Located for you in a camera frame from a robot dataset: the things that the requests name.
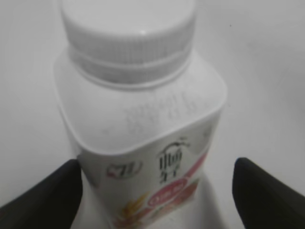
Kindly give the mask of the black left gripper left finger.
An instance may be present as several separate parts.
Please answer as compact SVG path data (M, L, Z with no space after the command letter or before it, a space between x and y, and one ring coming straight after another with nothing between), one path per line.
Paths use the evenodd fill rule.
M81 167L71 159L0 208L2 229L69 229L83 195Z

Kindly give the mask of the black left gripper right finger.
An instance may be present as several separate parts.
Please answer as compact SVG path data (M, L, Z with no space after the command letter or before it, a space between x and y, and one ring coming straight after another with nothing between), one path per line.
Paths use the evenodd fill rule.
M235 162L232 194L246 229L305 227L305 197L246 157Z

